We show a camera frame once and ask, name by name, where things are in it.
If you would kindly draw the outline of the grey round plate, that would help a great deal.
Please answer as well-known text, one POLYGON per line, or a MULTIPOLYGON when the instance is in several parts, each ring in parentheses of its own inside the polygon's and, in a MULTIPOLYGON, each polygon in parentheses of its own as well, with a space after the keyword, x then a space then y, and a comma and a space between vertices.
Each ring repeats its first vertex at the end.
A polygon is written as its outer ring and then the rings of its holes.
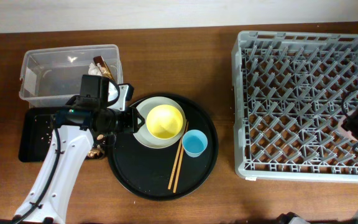
POLYGON ((185 112, 183 111, 182 107, 174 100, 163 97, 163 96, 155 96, 151 98, 147 98, 140 102, 136 109, 139 111, 139 113, 145 118, 145 124, 143 127, 139 129, 137 133, 134 133, 134 137, 144 146, 152 148, 152 149, 163 149, 168 146, 171 146, 172 144, 175 144, 181 135, 185 132, 185 125, 186 125, 186 116, 185 112), (158 105, 172 105, 180 110, 181 114, 183 115, 184 121, 183 121, 183 127, 178 135, 171 139, 158 139, 152 136, 147 127, 146 127, 146 118, 148 113, 151 109, 158 105))

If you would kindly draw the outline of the yellow bowl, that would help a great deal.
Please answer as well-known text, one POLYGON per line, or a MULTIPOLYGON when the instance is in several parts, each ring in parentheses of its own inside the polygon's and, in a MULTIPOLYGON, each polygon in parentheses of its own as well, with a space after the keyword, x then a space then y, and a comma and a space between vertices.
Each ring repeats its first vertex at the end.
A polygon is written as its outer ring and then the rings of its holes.
POLYGON ((146 118, 149 133, 158 139, 171 139, 183 127, 183 115, 172 105, 158 105, 150 110, 146 118))

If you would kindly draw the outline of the wooden chopstick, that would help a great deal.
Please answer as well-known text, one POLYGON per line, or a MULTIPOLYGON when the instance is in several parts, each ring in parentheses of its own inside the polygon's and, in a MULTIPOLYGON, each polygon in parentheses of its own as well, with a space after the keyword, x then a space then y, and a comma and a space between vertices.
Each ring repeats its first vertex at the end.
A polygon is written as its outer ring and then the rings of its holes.
MULTIPOLYGON (((189 121, 187 121, 186 124, 186 128, 185 128, 185 133, 188 131, 188 126, 189 126, 189 121)), ((178 160, 178 167, 177 167, 177 172, 175 174, 175 181, 174 181, 174 186, 173 186, 173 193, 177 192, 177 186, 178 186, 178 180, 179 180, 179 176, 180 176, 180 171, 181 171, 181 165, 182 165, 182 160, 183 160, 183 154, 184 154, 184 146, 183 146, 183 136, 181 137, 181 142, 180 142, 180 155, 179 155, 179 160, 178 160)))
MULTIPOLYGON (((188 123, 189 123, 189 121, 186 122, 185 131, 188 129, 188 123)), ((175 172, 176 172, 176 168, 177 168, 177 164, 178 164, 178 158, 179 158, 179 155, 180 155, 181 139, 182 139, 183 135, 184 135, 184 133, 181 135, 181 137, 179 138, 179 141, 178 141, 177 153, 175 155, 175 160, 174 160, 174 163, 173 163, 173 168, 172 168, 172 172, 171 172, 169 183, 168 183, 168 190, 170 190, 171 187, 172 187, 173 178, 175 176, 175 172)))

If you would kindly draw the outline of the white tissue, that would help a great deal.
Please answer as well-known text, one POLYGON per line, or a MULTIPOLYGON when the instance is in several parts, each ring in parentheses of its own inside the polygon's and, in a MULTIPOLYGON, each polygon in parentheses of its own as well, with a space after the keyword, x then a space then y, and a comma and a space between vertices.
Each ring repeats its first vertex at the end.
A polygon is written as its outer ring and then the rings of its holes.
POLYGON ((88 74, 89 75, 97 75, 97 76, 103 75, 102 72, 100 71, 100 69, 94 63, 90 63, 89 69, 88 69, 88 74))

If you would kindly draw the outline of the blue plastic cup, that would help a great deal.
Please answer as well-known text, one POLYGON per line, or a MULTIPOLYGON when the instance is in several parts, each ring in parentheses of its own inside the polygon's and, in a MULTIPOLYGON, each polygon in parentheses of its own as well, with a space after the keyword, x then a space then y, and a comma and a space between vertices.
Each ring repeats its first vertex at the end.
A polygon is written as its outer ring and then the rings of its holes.
POLYGON ((197 129, 187 131, 181 142, 186 154, 190 157, 200 156, 208 146, 207 136, 197 129))

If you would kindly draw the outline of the gold foil wrapper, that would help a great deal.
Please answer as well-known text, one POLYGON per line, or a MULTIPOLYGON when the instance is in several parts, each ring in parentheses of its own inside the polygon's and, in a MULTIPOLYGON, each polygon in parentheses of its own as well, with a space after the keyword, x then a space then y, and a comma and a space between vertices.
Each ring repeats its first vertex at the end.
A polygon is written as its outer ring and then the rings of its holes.
POLYGON ((107 78, 109 78, 111 80, 115 80, 112 72, 110 71, 107 63, 104 61, 102 56, 94 57, 93 62, 100 69, 100 71, 103 74, 102 75, 103 77, 107 77, 107 78))

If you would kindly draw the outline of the brown food scraps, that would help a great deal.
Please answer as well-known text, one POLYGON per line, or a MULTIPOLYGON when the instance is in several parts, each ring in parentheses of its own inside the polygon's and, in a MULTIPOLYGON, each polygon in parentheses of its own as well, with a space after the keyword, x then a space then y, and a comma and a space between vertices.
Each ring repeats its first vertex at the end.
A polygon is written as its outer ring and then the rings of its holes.
POLYGON ((87 153, 86 159, 102 159, 105 156, 105 143, 106 136, 100 134, 94 140, 91 150, 87 153))

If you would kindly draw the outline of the pink plastic cup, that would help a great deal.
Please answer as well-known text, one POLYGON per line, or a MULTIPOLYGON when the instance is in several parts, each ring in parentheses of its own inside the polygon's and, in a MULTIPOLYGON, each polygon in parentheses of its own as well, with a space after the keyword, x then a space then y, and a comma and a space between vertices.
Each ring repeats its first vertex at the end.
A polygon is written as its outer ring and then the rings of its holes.
POLYGON ((346 131, 342 125, 344 124, 344 117, 339 121, 337 130, 339 134, 345 138, 356 141, 357 139, 352 135, 350 131, 346 131))

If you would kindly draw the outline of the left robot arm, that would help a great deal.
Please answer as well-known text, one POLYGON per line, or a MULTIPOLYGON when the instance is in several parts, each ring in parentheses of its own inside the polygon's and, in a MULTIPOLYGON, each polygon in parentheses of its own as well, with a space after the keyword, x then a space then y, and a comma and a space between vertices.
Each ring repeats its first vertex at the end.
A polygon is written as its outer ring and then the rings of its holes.
POLYGON ((76 178, 98 136, 136 133, 145 123, 135 108, 119 111, 111 105, 105 96, 76 95, 51 116, 48 153, 9 223, 65 223, 76 178))

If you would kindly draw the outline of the clear plastic waste bin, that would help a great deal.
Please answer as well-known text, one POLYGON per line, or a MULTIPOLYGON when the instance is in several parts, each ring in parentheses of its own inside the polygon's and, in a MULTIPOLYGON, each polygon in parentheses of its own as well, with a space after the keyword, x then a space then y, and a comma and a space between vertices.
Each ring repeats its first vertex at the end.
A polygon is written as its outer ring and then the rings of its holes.
POLYGON ((30 50, 21 67, 19 97, 33 107, 63 106, 80 93, 81 78, 101 56, 118 84, 124 82, 119 49, 114 44, 30 50))

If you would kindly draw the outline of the grey dishwasher rack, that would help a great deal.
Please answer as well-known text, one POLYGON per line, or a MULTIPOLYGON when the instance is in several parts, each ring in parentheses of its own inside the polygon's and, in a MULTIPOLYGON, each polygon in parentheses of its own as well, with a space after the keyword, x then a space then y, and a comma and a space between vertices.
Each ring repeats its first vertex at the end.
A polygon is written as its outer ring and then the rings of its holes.
POLYGON ((231 57, 236 174, 358 184, 358 34, 242 31, 231 57))

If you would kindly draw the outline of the round black serving tray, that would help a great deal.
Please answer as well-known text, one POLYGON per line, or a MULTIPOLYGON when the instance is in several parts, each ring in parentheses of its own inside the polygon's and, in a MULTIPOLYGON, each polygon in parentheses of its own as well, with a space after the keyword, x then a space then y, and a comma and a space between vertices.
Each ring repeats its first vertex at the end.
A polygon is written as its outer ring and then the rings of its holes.
POLYGON ((190 130, 203 132, 206 150, 198 157, 183 155, 177 191, 168 189, 168 183, 177 154, 179 140, 161 149, 141 144, 133 134, 117 134, 108 140, 112 146, 107 158, 114 175, 133 194, 149 200, 174 200, 184 197, 200 187, 209 177, 216 163, 219 142, 216 128, 204 109, 194 101, 180 95, 163 94, 176 101, 190 119, 190 130))

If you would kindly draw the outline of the black rectangular tray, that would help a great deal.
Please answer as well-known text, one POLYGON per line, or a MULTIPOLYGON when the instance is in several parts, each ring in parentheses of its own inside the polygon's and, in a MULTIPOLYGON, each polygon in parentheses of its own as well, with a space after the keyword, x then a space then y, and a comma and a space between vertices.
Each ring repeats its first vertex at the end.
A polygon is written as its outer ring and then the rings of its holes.
POLYGON ((73 126, 76 131, 92 128, 93 111, 68 107, 31 108, 25 114, 18 158, 21 162, 45 160, 56 128, 73 126))

